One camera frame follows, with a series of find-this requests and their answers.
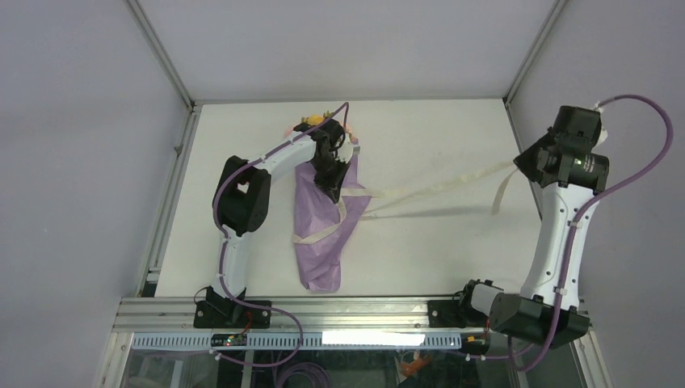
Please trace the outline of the purple wrapping paper sheet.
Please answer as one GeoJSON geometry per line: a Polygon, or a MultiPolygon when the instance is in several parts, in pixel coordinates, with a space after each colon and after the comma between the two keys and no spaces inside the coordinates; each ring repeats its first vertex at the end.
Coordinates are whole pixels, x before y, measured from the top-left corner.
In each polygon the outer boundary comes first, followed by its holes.
{"type": "Polygon", "coordinates": [[[313,167],[295,171],[293,242],[300,282],[315,293],[333,293],[341,285],[341,258],[370,196],[340,196],[335,204],[314,184],[313,167]]]}

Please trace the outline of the cream ribbon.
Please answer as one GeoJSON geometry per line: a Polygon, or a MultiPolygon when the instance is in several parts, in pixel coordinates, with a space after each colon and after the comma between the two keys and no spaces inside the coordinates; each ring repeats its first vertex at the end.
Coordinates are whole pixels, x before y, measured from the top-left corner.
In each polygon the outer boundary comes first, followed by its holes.
{"type": "MultiPolygon", "coordinates": [[[[459,175],[456,178],[444,180],[438,183],[434,183],[430,186],[415,190],[410,192],[406,188],[395,188],[387,190],[375,190],[368,188],[343,188],[341,196],[342,197],[370,197],[373,199],[391,199],[390,202],[376,208],[367,210],[363,213],[363,218],[374,218],[373,212],[381,209],[389,209],[393,206],[398,206],[400,204],[411,202],[412,200],[420,200],[430,196],[436,196],[438,194],[449,192],[455,190],[460,186],[464,186],[468,183],[475,182],[479,179],[491,176],[499,171],[503,171],[507,168],[514,166],[513,162],[498,162],[491,167],[475,171],[470,174],[459,175]]],[[[297,234],[292,235],[292,241],[299,245],[313,245],[320,240],[332,235],[333,232],[337,231],[342,223],[347,218],[347,207],[343,199],[340,199],[337,203],[338,210],[338,222],[332,226],[326,227],[324,230],[318,231],[316,233],[310,234],[306,237],[298,236],[297,234]]]]}

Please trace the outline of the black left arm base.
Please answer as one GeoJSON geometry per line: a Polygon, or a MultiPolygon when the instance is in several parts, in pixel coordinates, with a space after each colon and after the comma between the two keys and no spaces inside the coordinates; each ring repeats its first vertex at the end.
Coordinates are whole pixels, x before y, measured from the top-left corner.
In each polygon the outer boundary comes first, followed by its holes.
{"type": "Polygon", "coordinates": [[[248,307],[222,297],[211,286],[201,289],[204,297],[194,296],[193,327],[198,329],[267,329],[271,326],[272,304],[267,300],[249,301],[258,306],[248,307]]]}

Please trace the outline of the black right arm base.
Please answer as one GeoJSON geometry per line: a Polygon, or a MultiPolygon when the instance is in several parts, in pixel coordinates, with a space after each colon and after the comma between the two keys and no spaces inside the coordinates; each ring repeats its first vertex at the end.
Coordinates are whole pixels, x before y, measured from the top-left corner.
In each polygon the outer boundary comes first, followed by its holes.
{"type": "Polygon", "coordinates": [[[486,328],[490,318],[471,306],[472,296],[459,291],[449,299],[432,299],[427,302],[430,328],[486,328]]]}

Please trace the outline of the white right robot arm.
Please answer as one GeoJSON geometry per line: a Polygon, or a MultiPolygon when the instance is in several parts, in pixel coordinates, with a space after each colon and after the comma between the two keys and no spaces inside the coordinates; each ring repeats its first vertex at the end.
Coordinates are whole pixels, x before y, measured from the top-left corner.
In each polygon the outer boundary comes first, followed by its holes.
{"type": "Polygon", "coordinates": [[[498,333],[554,349],[584,336],[590,320],[578,313],[578,274],[597,198],[609,172],[593,153],[602,131],[597,110],[562,106],[548,132],[514,164],[542,190],[541,227],[532,266],[518,293],[490,280],[471,280],[456,305],[465,327],[487,323],[498,333]]]}

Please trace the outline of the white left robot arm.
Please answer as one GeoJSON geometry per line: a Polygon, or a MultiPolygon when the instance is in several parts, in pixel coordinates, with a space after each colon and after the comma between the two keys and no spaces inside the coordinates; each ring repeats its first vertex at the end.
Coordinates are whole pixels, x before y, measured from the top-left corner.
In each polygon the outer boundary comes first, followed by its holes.
{"type": "Polygon", "coordinates": [[[315,172],[314,185],[338,210],[344,222],[343,180],[351,165],[355,144],[344,122],[330,116],[309,116],[294,127],[283,143],[255,160],[230,157],[224,165],[212,199],[212,216],[221,234],[217,279],[209,286],[205,303],[223,328],[237,326],[247,308],[247,244],[267,218],[271,185],[303,163],[315,172]]]}

